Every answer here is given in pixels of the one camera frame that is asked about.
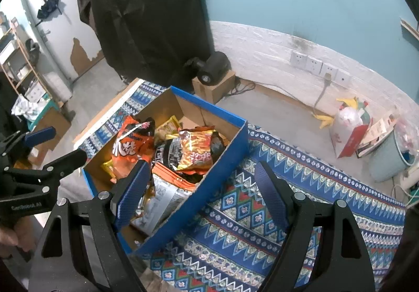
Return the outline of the left hand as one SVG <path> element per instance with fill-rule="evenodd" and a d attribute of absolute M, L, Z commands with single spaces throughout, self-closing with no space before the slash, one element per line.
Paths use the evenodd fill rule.
<path fill-rule="evenodd" d="M 14 228 L 7 228 L 1 225 L 0 230 L 0 256 L 6 259 L 11 256 L 14 247 L 19 247 L 24 252 L 36 248 L 36 240 L 33 234 L 33 223 L 30 217 L 26 216 L 16 222 Z"/>

